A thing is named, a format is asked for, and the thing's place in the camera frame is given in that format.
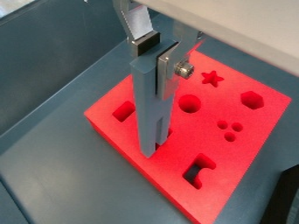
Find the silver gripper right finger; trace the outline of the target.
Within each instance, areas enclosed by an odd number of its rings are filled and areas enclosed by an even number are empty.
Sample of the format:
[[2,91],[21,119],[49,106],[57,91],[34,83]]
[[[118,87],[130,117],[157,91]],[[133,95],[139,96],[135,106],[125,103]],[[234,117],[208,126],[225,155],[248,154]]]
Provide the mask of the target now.
[[158,58],[157,95],[162,100],[174,94],[180,79],[189,79],[193,76],[194,65],[190,62],[190,54],[202,41],[202,32],[180,21],[174,22],[173,32],[174,44]]

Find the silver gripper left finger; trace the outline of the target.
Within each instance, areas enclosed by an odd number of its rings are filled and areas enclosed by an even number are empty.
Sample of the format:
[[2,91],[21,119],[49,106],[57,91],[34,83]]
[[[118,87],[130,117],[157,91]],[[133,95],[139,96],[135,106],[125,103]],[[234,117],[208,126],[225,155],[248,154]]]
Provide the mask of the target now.
[[154,29],[147,7],[134,0],[113,0],[127,43],[137,58],[161,43],[161,33]]

